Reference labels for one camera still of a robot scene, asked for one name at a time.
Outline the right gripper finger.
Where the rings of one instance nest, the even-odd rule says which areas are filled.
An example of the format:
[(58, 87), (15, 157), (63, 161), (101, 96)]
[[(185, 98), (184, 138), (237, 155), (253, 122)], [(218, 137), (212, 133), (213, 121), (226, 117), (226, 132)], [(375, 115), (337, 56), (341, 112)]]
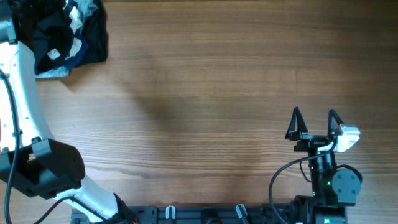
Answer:
[(308, 135), (303, 116), (298, 106), (293, 109), (292, 118), (287, 129), (285, 139), (302, 139), (302, 136)]
[(330, 109), (328, 112), (328, 138), (332, 138), (336, 134), (336, 128), (344, 124), (338, 113), (334, 109)]

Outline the black t-shirt with logo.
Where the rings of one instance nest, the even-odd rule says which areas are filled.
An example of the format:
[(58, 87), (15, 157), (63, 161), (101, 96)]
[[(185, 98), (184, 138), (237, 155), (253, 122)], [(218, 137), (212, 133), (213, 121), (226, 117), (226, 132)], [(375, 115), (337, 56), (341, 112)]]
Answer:
[(17, 40), (34, 53), (35, 74), (62, 66), (72, 48), (78, 22), (70, 14), (75, 1), (12, 1), (12, 18)]

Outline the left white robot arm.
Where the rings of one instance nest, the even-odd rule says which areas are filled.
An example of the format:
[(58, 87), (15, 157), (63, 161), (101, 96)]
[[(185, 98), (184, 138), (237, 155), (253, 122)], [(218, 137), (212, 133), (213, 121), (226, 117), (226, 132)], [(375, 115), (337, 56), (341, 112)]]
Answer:
[(56, 141), (40, 105), (36, 75), (81, 52), (83, 25), (76, 1), (1, 2), (1, 179), (4, 218), (11, 222), (12, 189), (68, 203), (93, 223), (134, 218), (124, 202), (85, 172), (74, 146)]

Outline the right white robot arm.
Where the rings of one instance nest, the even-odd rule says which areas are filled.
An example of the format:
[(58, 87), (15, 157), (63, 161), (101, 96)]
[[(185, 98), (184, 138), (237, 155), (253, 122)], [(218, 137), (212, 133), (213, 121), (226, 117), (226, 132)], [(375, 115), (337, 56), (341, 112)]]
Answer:
[(363, 177), (352, 166), (338, 165), (335, 154), (359, 141), (360, 130), (342, 121), (333, 109), (326, 135), (312, 135), (298, 107), (293, 109), (285, 138), (295, 141), (295, 152), (308, 154), (311, 196), (298, 195), (289, 205), (288, 223), (347, 223), (347, 208), (356, 205)]

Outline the dark blue garment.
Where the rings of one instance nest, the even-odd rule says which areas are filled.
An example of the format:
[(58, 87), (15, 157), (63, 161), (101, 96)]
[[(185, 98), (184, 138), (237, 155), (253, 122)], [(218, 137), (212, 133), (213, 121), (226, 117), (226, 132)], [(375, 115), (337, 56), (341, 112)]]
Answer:
[(61, 65), (67, 70), (71, 70), (81, 62), (89, 47), (82, 32), (86, 19), (92, 15), (93, 11), (90, 9), (92, 3), (93, 1), (65, 1), (63, 14), (67, 25), (67, 52)]

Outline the black garment on pile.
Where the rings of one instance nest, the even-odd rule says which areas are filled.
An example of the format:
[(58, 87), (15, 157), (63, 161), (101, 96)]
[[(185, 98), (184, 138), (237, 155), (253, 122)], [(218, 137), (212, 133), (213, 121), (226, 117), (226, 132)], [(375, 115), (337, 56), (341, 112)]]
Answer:
[(107, 14), (101, 0), (79, 1), (84, 24), (81, 30), (88, 48), (78, 66), (100, 63), (108, 58), (108, 33), (106, 30)]

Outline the grey garment on pile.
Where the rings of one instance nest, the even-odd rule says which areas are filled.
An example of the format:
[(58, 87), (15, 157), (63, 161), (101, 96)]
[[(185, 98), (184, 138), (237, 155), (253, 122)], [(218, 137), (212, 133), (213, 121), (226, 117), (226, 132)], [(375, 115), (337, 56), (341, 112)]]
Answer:
[(61, 66), (47, 72), (36, 74), (37, 78), (59, 78), (68, 76), (71, 69), (83, 63), (83, 57), (89, 49), (90, 44), (87, 38), (83, 36), (83, 29), (88, 28), (88, 19), (99, 11), (99, 6), (92, 0), (76, 0), (69, 2), (76, 4), (79, 12), (78, 18), (81, 21), (81, 26), (75, 31), (70, 56), (66, 58)]

